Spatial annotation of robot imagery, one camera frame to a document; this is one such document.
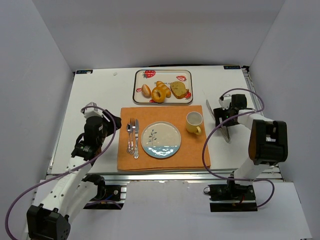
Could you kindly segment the metal food tongs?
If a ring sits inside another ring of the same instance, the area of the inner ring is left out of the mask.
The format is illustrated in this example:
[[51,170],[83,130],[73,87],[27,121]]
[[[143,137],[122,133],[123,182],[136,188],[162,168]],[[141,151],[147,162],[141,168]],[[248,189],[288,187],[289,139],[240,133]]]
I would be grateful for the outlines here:
[[[208,110],[209,110],[212,118],[214,119],[215,123],[218,123],[218,121],[217,121],[216,118],[215,118],[213,109],[212,109],[211,106],[210,106],[209,101],[206,100],[205,103],[206,103],[206,106],[207,106],[207,108],[208,108]],[[230,138],[229,130],[227,129],[227,127],[226,127],[226,126],[221,126],[221,127],[219,127],[219,131],[221,132],[224,140],[225,140],[227,143],[229,143],[229,142],[231,141],[231,138]]]

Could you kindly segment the golden bagel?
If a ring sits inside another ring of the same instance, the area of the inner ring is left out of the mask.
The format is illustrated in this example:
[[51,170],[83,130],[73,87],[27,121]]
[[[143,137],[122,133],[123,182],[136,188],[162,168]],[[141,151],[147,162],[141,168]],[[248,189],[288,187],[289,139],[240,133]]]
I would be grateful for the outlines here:
[[166,91],[161,87],[155,87],[151,92],[151,98],[156,103],[163,103],[166,99]]

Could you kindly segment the striped long bread roll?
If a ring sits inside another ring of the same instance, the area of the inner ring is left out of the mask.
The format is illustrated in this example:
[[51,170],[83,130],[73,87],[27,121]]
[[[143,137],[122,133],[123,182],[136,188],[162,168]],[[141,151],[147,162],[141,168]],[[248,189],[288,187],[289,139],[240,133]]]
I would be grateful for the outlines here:
[[171,97],[171,90],[169,87],[167,87],[162,81],[157,81],[156,86],[163,89],[165,91],[165,95],[167,98]]

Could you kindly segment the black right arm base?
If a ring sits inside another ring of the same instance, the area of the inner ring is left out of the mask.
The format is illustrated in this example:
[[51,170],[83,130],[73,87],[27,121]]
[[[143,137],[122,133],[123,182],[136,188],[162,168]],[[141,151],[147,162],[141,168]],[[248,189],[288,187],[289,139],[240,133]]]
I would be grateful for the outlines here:
[[203,189],[209,196],[212,213],[256,212],[256,195],[252,185],[211,184]]

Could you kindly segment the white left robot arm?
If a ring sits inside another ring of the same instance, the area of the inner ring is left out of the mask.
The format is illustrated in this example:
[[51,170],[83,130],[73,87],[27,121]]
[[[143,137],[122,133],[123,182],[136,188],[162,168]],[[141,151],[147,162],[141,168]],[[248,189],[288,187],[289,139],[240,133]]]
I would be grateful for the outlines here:
[[32,240],[66,240],[71,224],[86,204],[102,199],[106,191],[100,175],[90,174],[96,159],[105,151],[105,138],[115,136],[122,126],[120,117],[90,105],[83,108],[83,132],[75,141],[65,172],[49,194],[26,213],[28,236]]

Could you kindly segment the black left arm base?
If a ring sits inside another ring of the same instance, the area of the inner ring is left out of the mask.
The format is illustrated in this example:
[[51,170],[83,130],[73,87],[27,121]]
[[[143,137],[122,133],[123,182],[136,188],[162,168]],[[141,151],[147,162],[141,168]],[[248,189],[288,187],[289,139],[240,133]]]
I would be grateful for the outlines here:
[[125,187],[119,184],[107,184],[98,174],[85,176],[81,183],[94,185],[95,196],[85,205],[86,210],[120,210],[124,206]]

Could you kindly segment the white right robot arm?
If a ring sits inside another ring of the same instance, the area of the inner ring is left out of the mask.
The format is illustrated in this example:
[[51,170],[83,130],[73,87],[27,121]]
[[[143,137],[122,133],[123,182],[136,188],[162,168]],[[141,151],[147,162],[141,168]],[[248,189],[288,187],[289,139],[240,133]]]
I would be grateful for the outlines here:
[[270,166],[285,162],[288,157],[288,131],[284,121],[266,118],[247,108],[244,94],[225,94],[219,98],[220,108],[213,109],[215,126],[226,142],[229,127],[243,125],[250,130],[248,158],[232,174],[236,186],[249,186]]

